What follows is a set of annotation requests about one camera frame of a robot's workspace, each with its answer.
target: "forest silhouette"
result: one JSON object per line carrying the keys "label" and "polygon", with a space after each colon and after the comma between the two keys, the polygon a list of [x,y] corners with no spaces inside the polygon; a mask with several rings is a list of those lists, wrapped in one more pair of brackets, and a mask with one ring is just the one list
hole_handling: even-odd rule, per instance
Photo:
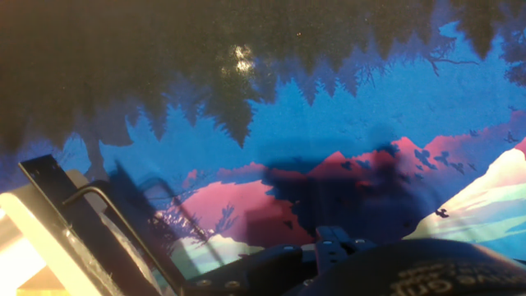
{"label": "forest silhouette", "polygon": [[249,100],[272,104],[278,83],[294,79],[312,104],[319,84],[356,95],[396,58],[426,59],[437,75],[439,62],[473,62],[447,59],[454,39],[438,28],[451,21],[482,60],[502,32],[503,58],[521,62],[506,77],[526,86],[525,16],[520,0],[4,0],[0,151],[62,147],[77,132],[102,168],[100,141],[130,144],[127,120],[141,112],[160,138],[169,104],[192,124],[214,118],[242,147]]}

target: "bolt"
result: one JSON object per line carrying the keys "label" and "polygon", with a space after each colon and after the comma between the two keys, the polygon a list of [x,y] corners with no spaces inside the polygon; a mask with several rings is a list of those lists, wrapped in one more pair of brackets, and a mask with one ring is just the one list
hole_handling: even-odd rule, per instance
{"label": "bolt", "polygon": [[228,283],[224,284],[224,286],[225,286],[226,288],[237,288],[237,287],[239,287],[240,285],[241,285],[241,284],[239,284],[239,282],[236,281],[236,280],[231,280],[231,281],[229,281]]}
{"label": "bolt", "polygon": [[212,284],[211,280],[200,280],[197,282],[197,285],[200,287],[206,287]]}

